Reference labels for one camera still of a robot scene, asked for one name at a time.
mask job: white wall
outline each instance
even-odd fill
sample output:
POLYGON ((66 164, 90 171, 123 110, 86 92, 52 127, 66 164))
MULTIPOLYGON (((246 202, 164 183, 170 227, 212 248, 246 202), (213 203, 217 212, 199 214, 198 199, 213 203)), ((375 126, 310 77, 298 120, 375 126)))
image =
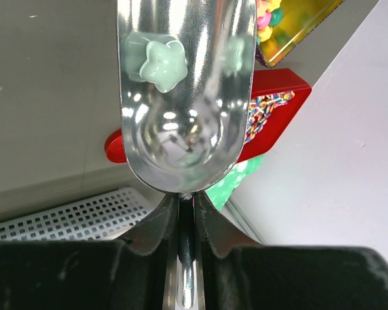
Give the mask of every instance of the white wall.
POLYGON ((388 260, 388 0, 233 198, 269 244, 362 245, 388 260))

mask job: white plastic grid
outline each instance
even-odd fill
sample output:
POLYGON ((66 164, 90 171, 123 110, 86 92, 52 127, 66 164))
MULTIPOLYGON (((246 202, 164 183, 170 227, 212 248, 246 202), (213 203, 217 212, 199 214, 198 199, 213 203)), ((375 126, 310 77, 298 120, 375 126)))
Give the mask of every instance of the white plastic grid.
POLYGON ((0 241, 112 239, 154 208, 130 187, 0 223, 0 241))

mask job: gray surface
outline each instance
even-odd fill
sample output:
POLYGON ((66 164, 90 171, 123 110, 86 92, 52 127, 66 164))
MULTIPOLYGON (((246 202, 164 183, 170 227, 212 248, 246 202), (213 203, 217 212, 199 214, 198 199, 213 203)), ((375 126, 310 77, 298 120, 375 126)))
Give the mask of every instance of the gray surface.
MULTIPOLYGON (((350 12, 339 8, 282 65, 313 84, 373 2, 347 0, 350 12)), ((145 195, 103 151, 120 128, 115 10, 113 0, 0 0, 0 220, 122 185, 145 195)))
POLYGON ((268 244, 366 246, 388 260, 388 0, 233 197, 268 244))

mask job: stainless steel scoop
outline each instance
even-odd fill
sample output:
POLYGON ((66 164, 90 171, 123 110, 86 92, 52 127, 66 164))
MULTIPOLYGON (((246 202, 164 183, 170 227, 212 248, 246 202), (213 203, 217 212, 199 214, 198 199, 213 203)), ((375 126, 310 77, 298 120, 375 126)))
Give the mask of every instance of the stainless steel scoop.
MULTIPOLYGON (((255 0, 118 0, 124 149, 131 169, 150 187, 201 191, 237 161, 251 93, 255 15, 255 0), (188 75, 160 92, 138 70, 148 41, 172 39, 184 47, 188 75)), ((188 256, 181 259, 185 275, 193 274, 188 256)), ((183 292, 194 286, 190 279, 183 292)), ((186 300, 189 308, 193 297, 186 300)))

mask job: colorful sprinkles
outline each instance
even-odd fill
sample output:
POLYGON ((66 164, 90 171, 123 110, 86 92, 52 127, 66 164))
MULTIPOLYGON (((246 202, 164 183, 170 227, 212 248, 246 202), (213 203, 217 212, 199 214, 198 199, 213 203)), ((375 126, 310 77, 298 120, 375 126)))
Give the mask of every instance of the colorful sprinkles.
POLYGON ((256 134, 263 129, 275 108, 287 105, 294 96, 295 93, 290 91, 253 98, 249 106, 244 144, 252 141, 256 134))

